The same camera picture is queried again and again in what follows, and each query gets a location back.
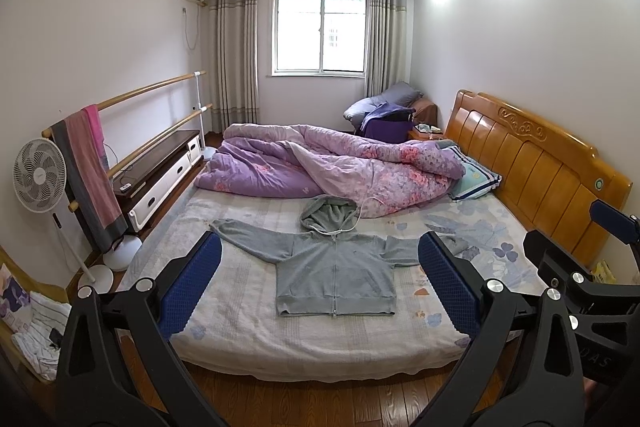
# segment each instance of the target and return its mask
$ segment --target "bed frame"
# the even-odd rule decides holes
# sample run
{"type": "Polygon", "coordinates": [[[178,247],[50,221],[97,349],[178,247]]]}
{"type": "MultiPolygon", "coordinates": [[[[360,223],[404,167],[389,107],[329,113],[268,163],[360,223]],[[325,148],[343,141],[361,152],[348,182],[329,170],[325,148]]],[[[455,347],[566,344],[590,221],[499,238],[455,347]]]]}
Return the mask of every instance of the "bed frame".
{"type": "Polygon", "coordinates": [[[595,147],[486,93],[460,90],[445,136],[503,176],[497,198],[527,230],[539,229],[590,266],[609,234],[591,221],[591,202],[622,209],[632,182],[595,147]]]}

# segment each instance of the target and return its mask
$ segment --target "window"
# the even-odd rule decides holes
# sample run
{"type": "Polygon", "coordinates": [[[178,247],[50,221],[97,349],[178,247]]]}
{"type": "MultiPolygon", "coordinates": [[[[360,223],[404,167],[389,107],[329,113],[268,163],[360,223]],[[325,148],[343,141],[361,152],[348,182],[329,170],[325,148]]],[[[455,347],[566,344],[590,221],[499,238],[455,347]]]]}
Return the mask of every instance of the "window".
{"type": "Polygon", "coordinates": [[[367,0],[276,0],[274,72],[364,74],[367,0]]]}

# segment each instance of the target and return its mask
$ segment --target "cabinet drawer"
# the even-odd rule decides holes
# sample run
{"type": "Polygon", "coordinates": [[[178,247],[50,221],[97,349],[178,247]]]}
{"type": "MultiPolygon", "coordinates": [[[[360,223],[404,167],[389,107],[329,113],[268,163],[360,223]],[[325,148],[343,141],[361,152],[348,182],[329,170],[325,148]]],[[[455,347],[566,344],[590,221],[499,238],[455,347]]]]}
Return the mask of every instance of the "cabinet drawer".
{"type": "Polygon", "coordinates": [[[191,162],[189,153],[185,153],[180,159],[165,172],[158,182],[149,189],[145,196],[129,211],[129,220],[135,232],[139,232],[145,223],[158,209],[175,185],[185,177],[191,162]]]}
{"type": "Polygon", "coordinates": [[[189,149],[189,162],[191,165],[196,165],[200,156],[202,156],[202,150],[200,149],[200,137],[196,136],[193,140],[190,140],[187,147],[189,149]]]}

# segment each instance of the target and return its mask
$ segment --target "curtain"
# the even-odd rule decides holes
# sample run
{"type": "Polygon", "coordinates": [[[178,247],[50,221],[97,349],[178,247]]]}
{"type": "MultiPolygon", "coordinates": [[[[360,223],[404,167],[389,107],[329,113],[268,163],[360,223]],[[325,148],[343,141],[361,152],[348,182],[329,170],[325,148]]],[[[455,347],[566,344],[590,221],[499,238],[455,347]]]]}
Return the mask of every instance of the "curtain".
{"type": "Polygon", "coordinates": [[[367,96],[405,80],[406,0],[370,0],[367,96]]]}
{"type": "Polygon", "coordinates": [[[258,123],[257,0],[209,0],[213,132],[258,123]]]}

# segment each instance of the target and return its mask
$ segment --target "pink towel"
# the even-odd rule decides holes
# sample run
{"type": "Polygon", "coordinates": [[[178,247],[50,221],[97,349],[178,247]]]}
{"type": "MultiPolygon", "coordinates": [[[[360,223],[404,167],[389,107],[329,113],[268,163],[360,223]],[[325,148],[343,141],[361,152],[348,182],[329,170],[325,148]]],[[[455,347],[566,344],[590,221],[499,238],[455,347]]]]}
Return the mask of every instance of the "pink towel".
{"type": "Polygon", "coordinates": [[[95,152],[98,153],[100,158],[100,165],[102,169],[107,172],[109,170],[109,161],[107,159],[107,153],[104,150],[104,134],[102,133],[102,125],[100,124],[100,116],[98,116],[98,106],[87,105],[82,110],[86,113],[89,119],[89,127],[91,128],[91,136],[94,139],[95,152]]]}
{"type": "Polygon", "coordinates": [[[66,164],[67,194],[80,206],[76,217],[95,250],[109,251],[127,230],[111,181],[102,168],[86,111],[51,126],[66,164]]]}

